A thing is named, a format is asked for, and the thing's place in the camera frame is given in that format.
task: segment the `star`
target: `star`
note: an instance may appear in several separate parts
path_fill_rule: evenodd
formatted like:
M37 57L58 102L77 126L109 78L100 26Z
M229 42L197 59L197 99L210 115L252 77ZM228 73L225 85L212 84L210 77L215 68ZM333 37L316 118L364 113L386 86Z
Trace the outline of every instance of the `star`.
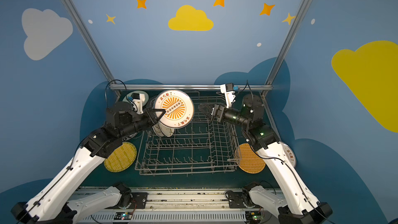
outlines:
M216 6L216 5L221 5L222 7L224 7L224 0L216 0L216 2L214 2L213 6Z
M145 6L145 2L146 2L147 0L137 0L137 2L138 2L138 6L137 6L137 9L138 8L144 8L144 9L146 9L147 7Z
M264 9L263 9L263 11L260 13L260 16L261 15L263 15L263 14L267 14L268 16L271 14L271 10L272 10L272 8L274 7L275 5L267 5L267 4L264 4Z
M107 22L112 22L113 24L115 24L115 22L113 21L115 19L115 17L110 17L110 16L108 16L108 14L106 16L108 17Z
M296 16L293 16L293 17L292 17L292 16L290 15L290 12L287 13L287 15L288 15L287 18L286 18L285 20L283 20L282 22L288 22L289 25L290 25L292 19L295 18Z

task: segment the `white cloud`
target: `white cloud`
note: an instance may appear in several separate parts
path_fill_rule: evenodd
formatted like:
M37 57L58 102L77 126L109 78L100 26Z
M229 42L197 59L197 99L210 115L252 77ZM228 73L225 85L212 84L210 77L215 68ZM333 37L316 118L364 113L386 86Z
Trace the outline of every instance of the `white cloud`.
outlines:
M22 27L27 35L23 48L27 56L35 61L46 57L73 31L69 19L59 17L49 9L26 9L22 14Z

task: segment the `metal wire rack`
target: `metal wire rack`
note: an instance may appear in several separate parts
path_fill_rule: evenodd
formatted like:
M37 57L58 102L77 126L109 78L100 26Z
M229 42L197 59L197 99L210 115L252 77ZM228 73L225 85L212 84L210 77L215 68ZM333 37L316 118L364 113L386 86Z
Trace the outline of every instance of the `metal wire rack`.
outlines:
M187 94L195 106L191 123L175 129L169 138L158 137L153 130L142 136L135 165L140 175L233 172L239 166L235 126L211 122L198 110L199 104L225 103L225 98L201 97L199 92Z

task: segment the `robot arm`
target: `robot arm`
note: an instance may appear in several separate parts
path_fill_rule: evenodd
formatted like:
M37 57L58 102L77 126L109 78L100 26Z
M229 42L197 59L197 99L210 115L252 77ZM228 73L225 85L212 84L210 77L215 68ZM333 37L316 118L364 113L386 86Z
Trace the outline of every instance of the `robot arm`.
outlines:
M133 133L154 126L164 109L146 108L137 114L129 102L107 108L105 124L91 132L79 145L72 160L35 197L19 202L11 210L21 223L77 223L101 209L129 203L130 190L118 183L105 191L67 202L83 180Z
M304 184L286 157L276 133L263 122L264 105L259 96L246 95L241 111L218 104L201 104L199 110L210 120L240 126L253 152L264 159L285 196L277 197L258 183L252 183L243 188L246 206L263 207L278 217L281 224L320 224L332 214L329 204L319 202Z

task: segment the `green table surface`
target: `green table surface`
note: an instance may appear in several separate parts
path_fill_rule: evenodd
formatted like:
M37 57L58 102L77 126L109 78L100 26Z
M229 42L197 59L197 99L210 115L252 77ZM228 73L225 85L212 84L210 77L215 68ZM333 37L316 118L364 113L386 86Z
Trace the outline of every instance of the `green table surface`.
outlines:
M148 91L150 97L158 95L158 91ZM200 92L202 95L216 95L214 92ZM240 108L241 100L247 93L241 93L236 97L234 104L235 108ZM264 122L269 123L266 115ZM236 132L239 144L246 143L245 139L241 137L239 127L236 127ZM137 137L129 140L139 150L142 133ZM269 182L273 187L279 188L275 178L266 166L263 171L257 174L249 174L242 171L239 167L234 172L215 172L215 173L198 173L198 174L174 174L174 175L140 175L139 171L135 170L137 160L126 170L122 172L109 172L102 163L86 178L81 186L92 187L108 187L116 182L123 182L128 187L140 188L241 188L251 182L262 180Z

